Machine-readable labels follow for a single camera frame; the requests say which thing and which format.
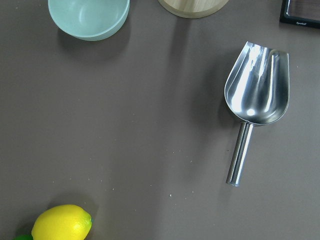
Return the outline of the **green lime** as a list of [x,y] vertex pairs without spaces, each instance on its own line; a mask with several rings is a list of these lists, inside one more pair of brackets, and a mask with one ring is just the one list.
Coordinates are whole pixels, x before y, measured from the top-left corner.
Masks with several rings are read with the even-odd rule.
[[31,234],[20,234],[13,238],[13,240],[33,240],[33,236]]

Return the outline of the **wooden glass stand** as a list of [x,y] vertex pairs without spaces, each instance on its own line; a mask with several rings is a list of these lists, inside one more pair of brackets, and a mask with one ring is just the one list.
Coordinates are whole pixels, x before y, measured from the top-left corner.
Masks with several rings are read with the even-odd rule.
[[229,0],[159,0],[168,12],[182,18],[199,19],[223,8]]

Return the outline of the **steel ice scoop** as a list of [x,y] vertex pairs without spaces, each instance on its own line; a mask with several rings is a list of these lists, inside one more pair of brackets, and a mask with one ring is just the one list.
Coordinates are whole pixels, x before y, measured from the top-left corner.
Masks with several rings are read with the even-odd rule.
[[254,127],[282,118],[290,100],[289,54],[246,42],[224,86],[229,110],[240,120],[226,183],[238,187]]

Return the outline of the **whole lemon outer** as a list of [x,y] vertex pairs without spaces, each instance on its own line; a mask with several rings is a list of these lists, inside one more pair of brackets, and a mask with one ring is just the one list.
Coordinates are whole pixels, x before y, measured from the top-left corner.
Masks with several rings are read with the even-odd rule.
[[58,205],[37,217],[31,235],[34,240],[84,240],[92,224],[91,215],[80,206]]

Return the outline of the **mint green bowl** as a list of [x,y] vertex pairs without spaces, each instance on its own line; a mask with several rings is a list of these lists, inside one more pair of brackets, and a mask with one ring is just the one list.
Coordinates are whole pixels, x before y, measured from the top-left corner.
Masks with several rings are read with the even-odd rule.
[[48,10],[57,27],[85,41],[100,41],[124,25],[129,0],[49,0]]

